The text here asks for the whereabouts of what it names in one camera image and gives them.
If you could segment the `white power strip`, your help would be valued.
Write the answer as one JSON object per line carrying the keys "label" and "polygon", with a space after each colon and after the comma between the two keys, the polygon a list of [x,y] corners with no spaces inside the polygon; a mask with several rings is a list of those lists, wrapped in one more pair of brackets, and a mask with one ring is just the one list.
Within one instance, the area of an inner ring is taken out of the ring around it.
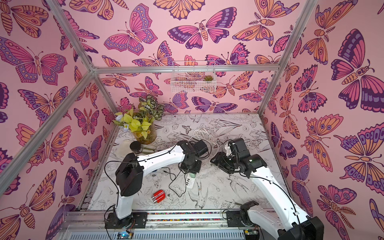
{"label": "white power strip", "polygon": [[196,182],[196,178],[188,175],[186,178],[186,188],[193,189],[195,182]]}

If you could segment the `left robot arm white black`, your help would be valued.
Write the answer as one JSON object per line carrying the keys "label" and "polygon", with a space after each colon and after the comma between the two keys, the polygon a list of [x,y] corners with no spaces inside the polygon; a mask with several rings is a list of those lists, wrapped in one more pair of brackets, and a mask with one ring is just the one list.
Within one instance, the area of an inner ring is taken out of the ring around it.
{"label": "left robot arm white black", "polygon": [[146,175],[172,164],[177,164],[185,176],[195,175],[200,172],[202,159],[208,150],[202,140],[196,143],[182,140],[171,148],[150,155],[127,154],[115,172],[118,198],[112,212],[105,219],[105,229],[134,226],[135,217],[132,209],[134,195],[141,189]]}

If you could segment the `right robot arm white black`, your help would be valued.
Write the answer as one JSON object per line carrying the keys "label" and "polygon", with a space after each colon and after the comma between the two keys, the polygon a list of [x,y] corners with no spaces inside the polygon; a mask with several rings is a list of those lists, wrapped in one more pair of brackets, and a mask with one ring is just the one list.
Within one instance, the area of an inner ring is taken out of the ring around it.
{"label": "right robot arm white black", "polygon": [[322,240],[324,224],[311,217],[276,181],[267,163],[252,155],[242,138],[224,143],[210,162],[228,174],[238,173],[251,180],[263,193],[273,210],[268,212],[256,202],[242,205],[245,224],[255,224],[276,240]]}

